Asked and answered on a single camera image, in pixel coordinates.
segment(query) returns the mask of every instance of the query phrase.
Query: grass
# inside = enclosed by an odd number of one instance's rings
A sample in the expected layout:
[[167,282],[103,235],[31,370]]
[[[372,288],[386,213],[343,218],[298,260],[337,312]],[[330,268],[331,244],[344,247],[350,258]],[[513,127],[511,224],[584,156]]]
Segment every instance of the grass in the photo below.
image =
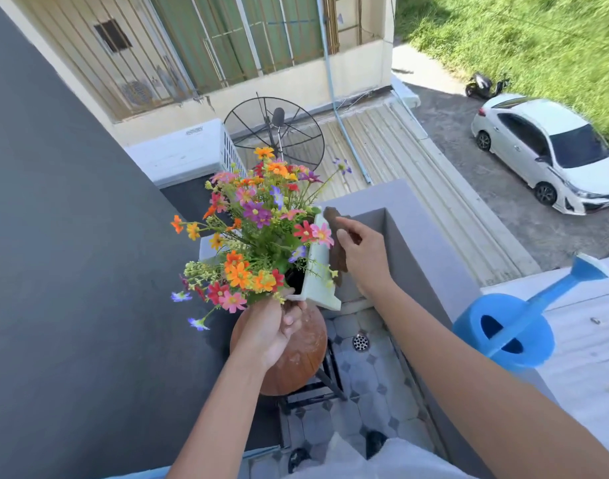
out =
[[456,73],[583,114],[609,140],[609,0],[398,0],[396,33]]

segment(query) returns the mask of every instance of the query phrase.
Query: scooter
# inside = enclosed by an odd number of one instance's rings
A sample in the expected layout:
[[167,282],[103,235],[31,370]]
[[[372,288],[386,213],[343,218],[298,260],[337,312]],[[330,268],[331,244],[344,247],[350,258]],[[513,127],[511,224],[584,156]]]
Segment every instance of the scooter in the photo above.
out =
[[500,95],[502,91],[511,84],[511,80],[508,79],[506,74],[504,78],[497,81],[495,84],[495,90],[491,91],[493,87],[493,81],[484,74],[475,72],[470,78],[472,82],[467,84],[465,93],[468,97],[480,97],[481,99],[490,99],[496,95]]

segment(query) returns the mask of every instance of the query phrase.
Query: satellite dish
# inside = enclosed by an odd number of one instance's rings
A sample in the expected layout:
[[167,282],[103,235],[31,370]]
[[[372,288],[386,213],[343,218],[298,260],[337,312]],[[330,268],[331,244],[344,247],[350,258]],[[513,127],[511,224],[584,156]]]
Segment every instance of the satellite dish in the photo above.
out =
[[257,147],[272,147],[277,159],[312,171],[324,156],[324,136],[313,116],[279,97],[248,99],[232,109],[224,124],[247,169],[258,163]]

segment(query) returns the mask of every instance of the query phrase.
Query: black shoe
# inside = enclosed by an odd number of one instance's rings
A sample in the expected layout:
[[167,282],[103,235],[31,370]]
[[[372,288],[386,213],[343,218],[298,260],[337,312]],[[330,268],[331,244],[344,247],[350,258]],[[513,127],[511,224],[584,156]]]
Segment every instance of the black shoe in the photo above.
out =
[[293,474],[294,469],[298,467],[303,460],[307,459],[311,459],[311,456],[305,448],[299,447],[294,449],[289,455],[289,462],[287,463],[287,471],[289,474]]
[[388,437],[378,430],[372,430],[366,435],[366,459],[371,459],[386,442]]

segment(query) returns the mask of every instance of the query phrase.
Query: person's left hand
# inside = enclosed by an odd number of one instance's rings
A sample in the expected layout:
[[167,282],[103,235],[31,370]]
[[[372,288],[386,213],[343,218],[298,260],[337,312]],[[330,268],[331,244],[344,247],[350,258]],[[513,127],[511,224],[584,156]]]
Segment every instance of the person's left hand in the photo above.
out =
[[[293,289],[284,289],[288,296]],[[264,371],[270,369],[282,355],[289,338],[302,327],[302,314],[306,309],[304,301],[288,301],[292,304],[286,312],[280,302],[272,296],[265,297],[249,307],[247,323],[236,350],[250,353],[261,360]]]

